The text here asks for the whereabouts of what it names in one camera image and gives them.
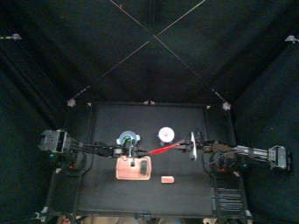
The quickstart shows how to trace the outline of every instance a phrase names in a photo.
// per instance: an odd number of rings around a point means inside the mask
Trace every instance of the red stick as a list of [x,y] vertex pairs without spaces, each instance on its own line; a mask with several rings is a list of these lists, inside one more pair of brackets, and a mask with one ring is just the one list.
[[179,144],[175,143],[175,144],[171,144],[171,145],[168,145],[168,146],[166,146],[166,147],[163,147],[163,148],[160,148],[160,149],[151,150],[151,151],[149,151],[149,154],[151,154],[151,155],[156,155],[156,154],[164,153],[164,152],[167,152],[170,149],[172,149],[175,146],[179,146]]

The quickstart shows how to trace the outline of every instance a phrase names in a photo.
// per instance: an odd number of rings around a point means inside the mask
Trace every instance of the black table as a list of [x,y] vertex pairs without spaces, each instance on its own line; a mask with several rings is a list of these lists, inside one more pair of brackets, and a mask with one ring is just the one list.
[[[149,151],[162,147],[158,138],[162,127],[174,129],[174,141],[200,130],[206,139],[235,144],[230,112],[218,105],[210,108],[178,104],[81,105],[69,111],[64,129],[79,141],[101,141],[107,145],[116,145],[121,132],[132,130],[141,137],[140,149]],[[202,151],[198,156],[192,162],[188,153],[178,150],[155,155],[151,179],[129,181],[116,179],[115,159],[88,155],[89,170],[81,177],[69,177],[63,171],[53,173],[48,207],[56,213],[80,215],[215,217],[220,215],[215,204],[216,182],[203,170]],[[163,185],[163,175],[174,176],[175,183]],[[230,177],[230,182],[236,182],[243,191],[239,180]]]

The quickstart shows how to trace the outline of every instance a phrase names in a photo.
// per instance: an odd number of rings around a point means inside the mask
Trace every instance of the wire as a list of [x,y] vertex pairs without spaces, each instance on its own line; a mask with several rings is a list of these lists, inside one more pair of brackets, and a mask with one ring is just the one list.
[[230,152],[227,152],[227,153],[224,153],[224,154],[222,154],[211,163],[207,163],[208,165],[212,165],[212,164],[215,164],[219,160],[220,160],[220,158],[223,158],[223,157],[226,157],[226,155],[228,155],[228,154],[240,154],[238,151],[230,151]]
[[203,3],[206,0],[200,1],[158,34],[160,36]]
[[190,65],[183,61],[183,59],[179,57],[179,55],[172,51],[172,49],[167,46],[167,44],[154,35],[154,38],[160,42],[160,44],[164,46],[164,48],[168,50],[168,52],[174,55],[174,57],[184,64],[184,66],[190,69],[192,74],[198,76],[202,83],[206,85],[206,87],[211,90],[211,92],[226,102],[227,100],[220,96],[219,92],[211,87],[208,82],[203,79],[203,77],[192,70]]

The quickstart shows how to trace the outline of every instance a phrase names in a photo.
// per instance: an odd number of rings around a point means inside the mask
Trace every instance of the black curtain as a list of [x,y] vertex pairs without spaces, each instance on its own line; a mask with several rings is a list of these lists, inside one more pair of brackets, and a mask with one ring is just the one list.
[[283,145],[294,155],[290,173],[254,163],[246,178],[252,212],[299,221],[299,45],[288,44],[235,103],[238,143],[268,149]]
[[[0,36],[15,29],[0,11]],[[37,149],[40,133],[63,126],[67,101],[61,98],[24,40],[0,39],[0,222],[35,223],[51,173]]]

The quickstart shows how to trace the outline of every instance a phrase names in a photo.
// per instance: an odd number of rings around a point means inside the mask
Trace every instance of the black backdrop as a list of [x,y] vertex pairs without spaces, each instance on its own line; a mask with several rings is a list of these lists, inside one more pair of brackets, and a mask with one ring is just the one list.
[[[203,1],[186,17],[200,1],[115,3],[148,31],[108,0],[0,3],[0,36],[23,37],[0,39],[4,217],[43,206],[36,142],[63,125],[65,102],[85,86],[80,102],[222,103],[214,88],[234,106],[238,143],[283,144],[298,155],[298,45],[284,39],[298,32],[299,2]],[[252,210],[298,220],[296,167],[278,176],[259,168],[247,178]]]

